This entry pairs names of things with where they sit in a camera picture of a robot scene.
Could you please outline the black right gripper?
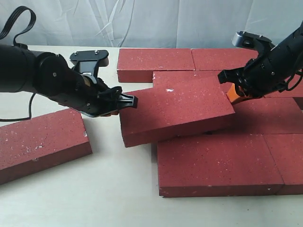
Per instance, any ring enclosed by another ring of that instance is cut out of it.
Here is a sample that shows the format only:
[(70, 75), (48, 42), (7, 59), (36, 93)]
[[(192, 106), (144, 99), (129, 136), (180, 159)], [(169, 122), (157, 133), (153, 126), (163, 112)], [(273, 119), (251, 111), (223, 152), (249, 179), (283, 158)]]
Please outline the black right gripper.
[(273, 92), (291, 91), (290, 81), (303, 75), (303, 27), (299, 26), (287, 38), (263, 55), (250, 59), (244, 67), (222, 70), (220, 84), (231, 83), (226, 95), (232, 105), (259, 99)]

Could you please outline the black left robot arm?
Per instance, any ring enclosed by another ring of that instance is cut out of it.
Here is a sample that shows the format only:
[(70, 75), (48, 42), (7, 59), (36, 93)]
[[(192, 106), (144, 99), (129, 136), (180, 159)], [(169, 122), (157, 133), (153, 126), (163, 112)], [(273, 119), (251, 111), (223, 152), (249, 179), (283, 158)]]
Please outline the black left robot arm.
[(88, 117), (136, 108), (137, 97), (124, 94), (120, 86), (109, 88), (98, 77), (99, 68), (109, 64), (108, 56), (107, 50), (77, 51), (69, 68), (60, 54), (1, 45), (0, 90), (39, 94)]

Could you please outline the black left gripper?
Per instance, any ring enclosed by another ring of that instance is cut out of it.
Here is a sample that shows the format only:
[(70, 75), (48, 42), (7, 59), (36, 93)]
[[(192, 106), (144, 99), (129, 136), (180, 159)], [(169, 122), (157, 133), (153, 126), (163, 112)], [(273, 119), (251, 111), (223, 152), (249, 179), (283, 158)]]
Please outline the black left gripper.
[(138, 98), (123, 93), (121, 86), (109, 88), (101, 79), (94, 83), (74, 70), (66, 72), (58, 94), (51, 100), (89, 117), (118, 115), (120, 110), (138, 105)]

